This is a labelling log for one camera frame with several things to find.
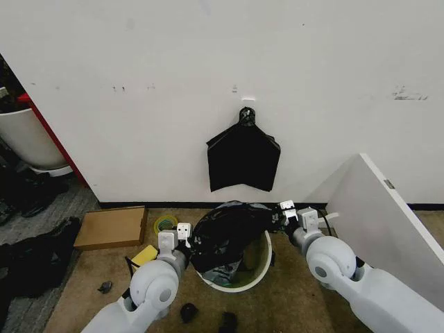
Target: white board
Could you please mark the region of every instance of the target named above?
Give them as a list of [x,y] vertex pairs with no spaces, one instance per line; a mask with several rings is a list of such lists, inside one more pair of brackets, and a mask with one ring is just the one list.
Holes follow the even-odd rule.
[[328,203],[356,255],[444,310],[444,251],[367,154],[358,155]]
[[[2,1],[0,53],[100,201],[325,203],[365,150],[407,202],[444,203],[443,12],[437,0]],[[244,97],[282,148],[273,191],[211,192],[205,142]]]

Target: cable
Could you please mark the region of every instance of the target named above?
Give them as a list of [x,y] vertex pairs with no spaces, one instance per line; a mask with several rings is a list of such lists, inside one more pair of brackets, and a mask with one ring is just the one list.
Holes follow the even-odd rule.
[[324,213],[322,213],[319,209],[313,207],[313,209],[315,209],[319,214],[322,215],[322,217],[324,218],[325,224],[327,225],[327,229],[328,229],[328,234],[330,236],[332,236],[332,230],[330,229],[330,225],[328,224],[327,218],[325,217]]

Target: brown carpet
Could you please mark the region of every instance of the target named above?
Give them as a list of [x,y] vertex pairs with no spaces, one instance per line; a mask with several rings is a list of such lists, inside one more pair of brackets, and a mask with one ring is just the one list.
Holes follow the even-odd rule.
[[[102,307],[119,298],[130,281],[123,257],[136,255],[148,244],[157,245],[153,232],[157,217],[173,214],[179,221],[195,224],[207,211],[151,209],[143,246],[83,252],[45,332],[80,332]],[[444,214],[421,212],[418,216],[432,219],[426,226],[442,236]],[[239,333],[369,332],[339,294],[324,289],[311,276],[304,258],[285,235],[272,234],[271,240],[275,266],[257,286],[243,293],[222,293],[207,286],[190,265],[169,315],[154,322],[147,332],[217,332],[224,311],[237,315]],[[102,295],[96,289],[106,280],[112,280],[114,286]],[[191,323],[183,324],[179,311],[187,302],[195,304],[199,313]]]

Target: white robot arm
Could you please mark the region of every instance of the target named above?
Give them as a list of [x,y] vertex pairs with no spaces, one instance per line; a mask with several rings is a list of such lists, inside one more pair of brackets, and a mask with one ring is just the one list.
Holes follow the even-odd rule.
[[186,250],[178,250],[175,230],[160,232],[158,241],[157,259],[140,266],[128,290],[95,315],[83,333],[145,333],[153,321],[168,314],[189,258]]
[[[363,262],[357,264],[349,245],[322,234],[316,210],[296,211],[293,201],[280,203],[280,207],[289,239],[306,257],[311,274],[343,296],[372,331],[444,332],[441,310],[390,273]],[[181,251],[177,246],[175,230],[160,232],[157,259],[140,267],[127,292],[104,307],[83,332],[143,333],[154,320],[166,316],[189,259],[186,249]]]
[[374,332],[444,332],[444,313],[382,269],[357,258],[336,237],[323,236],[316,210],[297,211],[292,201],[280,203],[286,223],[296,219],[291,242],[305,255],[311,274],[349,303],[355,316]]

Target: brown cardboard box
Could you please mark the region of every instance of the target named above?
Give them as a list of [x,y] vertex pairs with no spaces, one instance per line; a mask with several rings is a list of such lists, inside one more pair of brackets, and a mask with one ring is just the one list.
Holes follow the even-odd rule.
[[140,245],[144,241],[147,214],[143,206],[86,213],[74,248],[96,250]]

